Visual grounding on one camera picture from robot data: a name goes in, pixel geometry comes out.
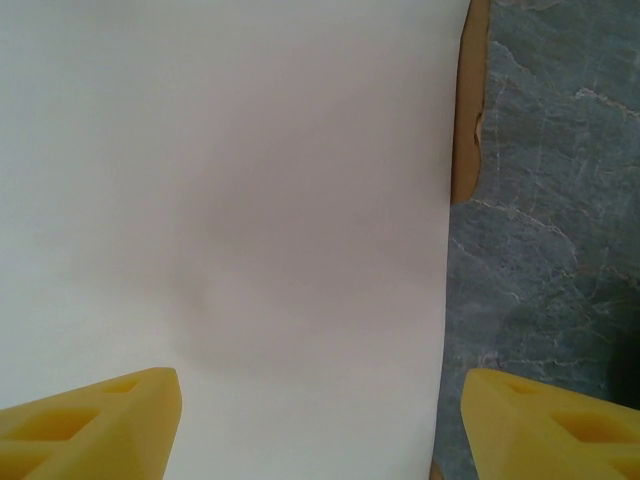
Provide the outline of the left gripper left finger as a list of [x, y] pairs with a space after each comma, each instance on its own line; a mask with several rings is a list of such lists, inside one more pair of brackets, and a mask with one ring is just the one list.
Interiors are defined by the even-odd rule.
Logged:
[[149, 368], [1, 412], [4, 479], [161, 479], [181, 418], [175, 369]]

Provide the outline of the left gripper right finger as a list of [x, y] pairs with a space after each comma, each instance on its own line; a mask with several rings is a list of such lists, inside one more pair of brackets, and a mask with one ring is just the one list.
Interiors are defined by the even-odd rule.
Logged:
[[491, 369], [472, 369], [462, 419], [481, 479], [636, 479], [639, 413]]

